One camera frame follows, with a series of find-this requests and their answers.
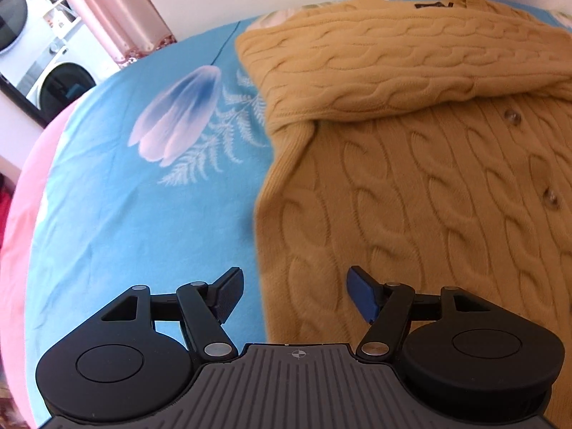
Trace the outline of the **mustard cable-knit cardigan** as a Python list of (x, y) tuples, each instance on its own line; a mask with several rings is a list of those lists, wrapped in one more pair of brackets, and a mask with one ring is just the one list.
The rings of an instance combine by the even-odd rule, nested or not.
[(571, 341), (571, 35), (490, 0), (351, 0), (237, 37), (273, 161), (268, 340), (357, 344), (358, 265)]

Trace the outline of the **blue floral bed sheet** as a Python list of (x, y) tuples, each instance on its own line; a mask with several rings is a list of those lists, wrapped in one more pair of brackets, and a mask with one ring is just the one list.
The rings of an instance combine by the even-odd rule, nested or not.
[[(237, 57), (251, 26), (118, 73), (61, 138), (28, 279), (28, 381), (42, 428), (567, 428), (571, 341), (458, 286), (415, 291), (392, 359), (268, 340), (256, 205), (266, 104)], [(177, 289), (231, 267), (232, 360), (194, 360)]]

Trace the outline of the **white washing machine lower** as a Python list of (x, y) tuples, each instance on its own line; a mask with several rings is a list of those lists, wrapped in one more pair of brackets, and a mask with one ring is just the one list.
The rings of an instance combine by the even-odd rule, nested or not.
[(119, 66), (83, 23), (56, 37), (16, 85), (46, 122), (55, 119)]

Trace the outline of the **white washing machine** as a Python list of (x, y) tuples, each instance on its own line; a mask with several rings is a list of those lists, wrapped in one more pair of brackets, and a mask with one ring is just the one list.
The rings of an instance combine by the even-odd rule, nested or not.
[(83, 23), (56, 37), (16, 85), (46, 122), (55, 119), (119, 66)]
[(51, 0), (1, 0), (1, 75), (18, 86), (32, 83), (53, 55), (56, 30), (46, 17)]

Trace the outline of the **pink curtain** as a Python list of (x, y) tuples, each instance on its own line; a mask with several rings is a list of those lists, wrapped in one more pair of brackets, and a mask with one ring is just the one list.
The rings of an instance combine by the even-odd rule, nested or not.
[(177, 42), (150, 0), (68, 0), (121, 67)]

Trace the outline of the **white washing machine upper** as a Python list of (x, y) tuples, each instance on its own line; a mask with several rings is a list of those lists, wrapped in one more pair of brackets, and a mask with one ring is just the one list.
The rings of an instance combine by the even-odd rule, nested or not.
[(56, 30), (46, 17), (51, 0), (1, 0), (1, 75), (18, 86), (32, 83), (53, 55)]

